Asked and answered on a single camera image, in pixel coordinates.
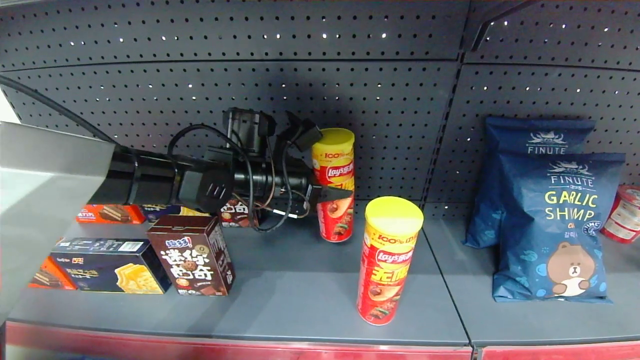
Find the perforated metal panel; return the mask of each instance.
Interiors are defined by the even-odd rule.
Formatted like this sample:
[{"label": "perforated metal panel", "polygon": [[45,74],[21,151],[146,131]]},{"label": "perforated metal panel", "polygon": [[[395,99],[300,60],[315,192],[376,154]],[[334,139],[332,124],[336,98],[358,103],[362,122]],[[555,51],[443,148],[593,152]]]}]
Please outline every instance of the perforated metal panel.
[{"label": "perforated metal panel", "polygon": [[438,218],[467,219],[471,215],[473,208],[474,205],[469,202],[427,202],[424,205],[424,217],[425,220]]},{"label": "perforated metal panel", "polygon": [[464,65],[427,201],[473,201],[488,115],[595,119],[585,151],[625,152],[622,181],[640,184],[639,106],[638,72]]},{"label": "perforated metal panel", "polygon": [[636,1],[542,1],[496,20],[465,61],[640,69],[639,38]]},{"label": "perforated metal panel", "polygon": [[[9,72],[84,116],[123,145],[165,152],[189,124],[222,128],[231,106],[272,113],[278,131],[284,111],[320,127],[356,133],[359,199],[398,195],[420,199],[438,127],[454,81],[452,61],[347,63],[182,62],[125,63]],[[81,129],[25,95],[7,91],[26,124],[81,133]],[[178,144],[202,156],[221,142],[204,131]]]},{"label": "perforated metal panel", "polygon": [[467,9],[467,1],[56,1],[0,10],[0,67],[455,59]]}]

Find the yellow lid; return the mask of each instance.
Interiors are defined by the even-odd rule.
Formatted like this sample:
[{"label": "yellow lid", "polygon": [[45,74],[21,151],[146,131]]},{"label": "yellow lid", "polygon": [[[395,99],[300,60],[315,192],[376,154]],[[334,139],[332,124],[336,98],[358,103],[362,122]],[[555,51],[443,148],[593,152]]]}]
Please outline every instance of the yellow lid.
[{"label": "yellow lid", "polygon": [[364,211],[367,223],[385,235],[413,236],[420,231],[424,215],[409,200],[383,196],[369,201]]},{"label": "yellow lid", "polygon": [[331,127],[320,130],[322,139],[314,144],[315,151],[339,151],[345,147],[352,147],[356,136],[349,130],[341,127]]}]

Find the blue snack bag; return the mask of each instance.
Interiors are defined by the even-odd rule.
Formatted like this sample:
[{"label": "blue snack bag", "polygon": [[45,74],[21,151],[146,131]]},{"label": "blue snack bag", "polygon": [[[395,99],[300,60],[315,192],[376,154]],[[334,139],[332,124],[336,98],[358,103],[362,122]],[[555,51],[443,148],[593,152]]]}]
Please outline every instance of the blue snack bag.
[{"label": "blue snack bag", "polygon": [[624,161],[624,154],[499,154],[505,214],[495,301],[610,302],[596,234]]},{"label": "blue snack bag", "polygon": [[477,249],[498,244],[502,206],[498,151],[523,154],[577,154],[595,127],[592,120],[523,120],[488,117],[486,149],[474,215],[463,244]]}]

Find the red chip canister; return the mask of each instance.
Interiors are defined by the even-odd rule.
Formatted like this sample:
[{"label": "red chip canister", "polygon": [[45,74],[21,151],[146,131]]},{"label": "red chip canister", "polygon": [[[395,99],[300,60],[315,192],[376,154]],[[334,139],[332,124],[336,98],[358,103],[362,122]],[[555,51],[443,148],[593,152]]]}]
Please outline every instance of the red chip canister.
[{"label": "red chip canister", "polygon": [[424,215],[414,203],[386,196],[370,201],[364,216],[357,308],[366,322],[385,325],[396,315]]},{"label": "red chip canister", "polygon": [[640,237],[640,186],[620,185],[609,219],[600,231],[621,243]]},{"label": "red chip canister", "polygon": [[[323,137],[311,149],[314,174],[322,185],[353,191],[353,142],[355,135],[341,128],[321,130]],[[329,242],[346,241],[353,232],[353,199],[321,202],[317,205],[320,235]]]}]

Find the brown bear illustration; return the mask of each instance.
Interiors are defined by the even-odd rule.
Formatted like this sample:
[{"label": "brown bear illustration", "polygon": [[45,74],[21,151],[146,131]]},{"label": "brown bear illustration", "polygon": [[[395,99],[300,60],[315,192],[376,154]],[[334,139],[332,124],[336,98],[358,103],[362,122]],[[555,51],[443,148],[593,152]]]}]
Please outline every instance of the brown bear illustration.
[{"label": "brown bear illustration", "polygon": [[554,282],[555,296],[576,296],[589,288],[596,264],[580,245],[560,243],[547,263],[547,274]]}]

